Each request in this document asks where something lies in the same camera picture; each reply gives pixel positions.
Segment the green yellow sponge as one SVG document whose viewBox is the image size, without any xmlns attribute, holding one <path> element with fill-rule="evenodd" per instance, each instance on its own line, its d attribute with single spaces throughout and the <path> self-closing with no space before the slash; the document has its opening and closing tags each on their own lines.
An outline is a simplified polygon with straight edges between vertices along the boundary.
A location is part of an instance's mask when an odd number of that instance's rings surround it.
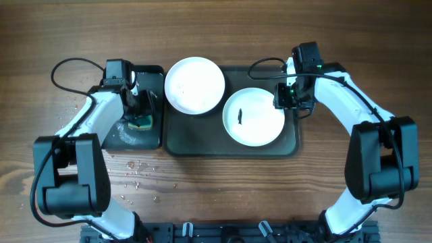
<svg viewBox="0 0 432 243">
<path fill-rule="evenodd" d="M 153 116 L 141 116 L 128 122 L 128 127 L 132 130 L 151 130 L 153 127 Z"/>
</svg>

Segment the white plate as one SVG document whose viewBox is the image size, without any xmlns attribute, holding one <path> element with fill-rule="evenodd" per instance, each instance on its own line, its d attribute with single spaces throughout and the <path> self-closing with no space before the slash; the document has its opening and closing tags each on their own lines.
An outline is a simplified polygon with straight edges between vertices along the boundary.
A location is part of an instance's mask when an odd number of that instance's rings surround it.
<svg viewBox="0 0 432 243">
<path fill-rule="evenodd" d="M 165 77 L 165 97 L 169 104 L 188 115 L 212 110 L 224 92 L 223 72 L 204 57 L 187 57 L 178 61 Z"/>
<path fill-rule="evenodd" d="M 284 128 L 285 115 L 273 106 L 274 95 L 261 88 L 244 88 L 226 101 L 222 120 L 226 132 L 246 146 L 273 142 Z"/>
</svg>

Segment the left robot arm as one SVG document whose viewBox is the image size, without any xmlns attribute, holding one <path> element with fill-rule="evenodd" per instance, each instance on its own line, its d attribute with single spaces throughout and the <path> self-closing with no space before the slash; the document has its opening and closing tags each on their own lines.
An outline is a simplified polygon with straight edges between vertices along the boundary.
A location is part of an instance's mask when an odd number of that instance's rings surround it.
<svg viewBox="0 0 432 243">
<path fill-rule="evenodd" d="M 87 102 L 64 129 L 34 142 L 30 208 L 48 227 L 85 223 L 110 242 L 152 242 L 137 213 L 111 197 L 101 145 L 121 118 L 134 122 L 151 114 L 153 97 L 126 85 L 94 86 Z"/>
</svg>

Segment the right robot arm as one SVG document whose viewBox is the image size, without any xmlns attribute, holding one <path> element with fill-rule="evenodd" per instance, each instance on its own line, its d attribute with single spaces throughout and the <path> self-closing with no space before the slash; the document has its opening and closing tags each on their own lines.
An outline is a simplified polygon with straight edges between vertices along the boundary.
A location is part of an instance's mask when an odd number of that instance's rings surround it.
<svg viewBox="0 0 432 243">
<path fill-rule="evenodd" d="M 346 189 L 320 218 L 326 240 L 351 238 L 378 209 L 399 209 L 405 193 L 419 184 L 415 122 L 380 108 L 339 63 L 288 59 L 282 72 L 276 108 L 312 113 L 322 103 L 350 135 Z"/>
</svg>

